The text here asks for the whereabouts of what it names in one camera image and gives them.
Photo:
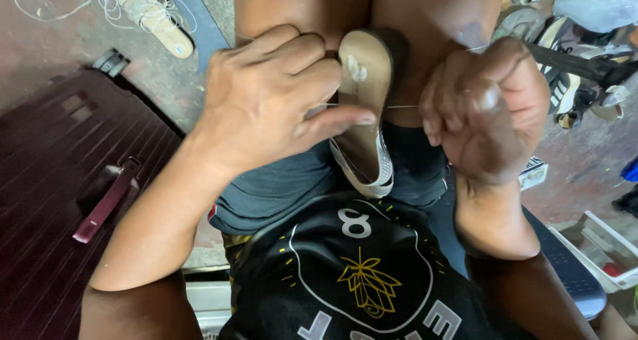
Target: tangled white thread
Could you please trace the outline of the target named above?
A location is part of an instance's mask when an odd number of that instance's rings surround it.
[[[86,0],[85,2],[80,4],[76,9],[72,10],[71,12],[60,15],[58,17],[50,18],[50,19],[44,19],[40,17],[41,8],[38,8],[38,11],[36,12],[37,15],[34,15],[28,12],[27,10],[23,9],[23,7],[20,5],[19,0],[13,0],[13,1],[15,2],[15,5],[18,7],[18,9],[20,9],[20,11],[23,12],[28,17],[33,18],[39,22],[53,22],[53,21],[62,20],[74,15],[79,10],[88,6],[93,0]],[[160,2],[157,0],[145,0],[148,3],[142,4],[143,7],[157,6],[159,8],[159,10],[146,11],[146,12],[141,12],[140,10],[125,9],[124,7],[122,7],[122,5],[119,5],[116,0],[97,0],[97,1],[102,7],[102,9],[104,9],[104,16],[106,17],[108,23],[111,24],[112,26],[117,27],[118,29],[136,29],[136,27],[123,26],[123,25],[118,25],[114,23],[114,21],[120,20],[122,18],[122,10],[125,11],[127,16],[132,21],[139,22],[139,26],[142,28],[142,30],[144,30],[147,33],[158,32],[158,31],[162,33],[167,33],[171,30],[174,30],[175,28],[186,25],[186,23],[184,23],[184,18],[180,14],[179,10],[177,9],[177,6],[175,5],[175,2],[173,1]],[[177,1],[179,1],[186,8],[188,13],[190,13],[191,16],[193,17],[193,21],[195,25],[193,26],[192,30],[189,30],[189,31],[187,30],[187,32],[194,33],[195,30],[197,29],[197,21],[195,20],[195,16],[193,15],[191,10],[183,1],[181,0],[177,0]],[[150,25],[146,26],[143,23],[144,20],[150,20],[151,21]]]

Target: maroon suitcase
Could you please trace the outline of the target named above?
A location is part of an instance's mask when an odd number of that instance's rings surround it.
[[[0,339],[76,339],[117,220],[181,138],[131,92],[79,71],[0,115]],[[92,239],[72,236],[123,167],[135,176]]]

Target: gray shorts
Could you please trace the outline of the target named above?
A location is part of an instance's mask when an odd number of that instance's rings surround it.
[[[394,187],[388,197],[424,210],[433,205],[446,190],[443,149],[431,147],[421,128],[384,123],[383,138],[394,163]],[[226,234],[251,235],[315,197],[348,189],[354,188],[323,141],[237,177],[217,199],[210,223]]]

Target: right hand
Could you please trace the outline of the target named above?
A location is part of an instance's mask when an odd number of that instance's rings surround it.
[[[484,55],[452,53],[436,68],[419,103],[424,131],[468,181],[517,180],[543,133],[549,89],[530,51],[514,38]]]
[[[325,58],[321,37],[300,35],[294,26],[277,26],[244,47],[217,51],[210,65],[206,105],[189,136],[203,152],[203,166],[210,161],[238,175],[376,121],[372,111],[355,106],[304,119],[337,91],[341,66]]]

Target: blue object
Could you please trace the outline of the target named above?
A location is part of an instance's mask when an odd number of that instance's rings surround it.
[[[540,250],[554,267],[556,274],[587,320],[592,320],[607,304],[607,294],[596,278],[527,208],[522,207],[540,241]]]
[[[625,166],[623,171],[620,172],[620,177],[629,182],[638,182],[638,157]]]
[[[182,16],[186,18],[188,25],[191,27],[197,25],[197,29],[189,33],[189,36],[195,39],[195,47],[199,55],[197,73],[201,73],[208,69],[208,60],[211,59],[212,53],[220,48],[228,48],[228,42],[224,35],[221,34],[217,23],[213,20],[211,13],[206,9],[206,5],[204,5],[202,0],[179,0],[174,2],[181,11]],[[185,10],[181,2],[188,6],[193,15]]]

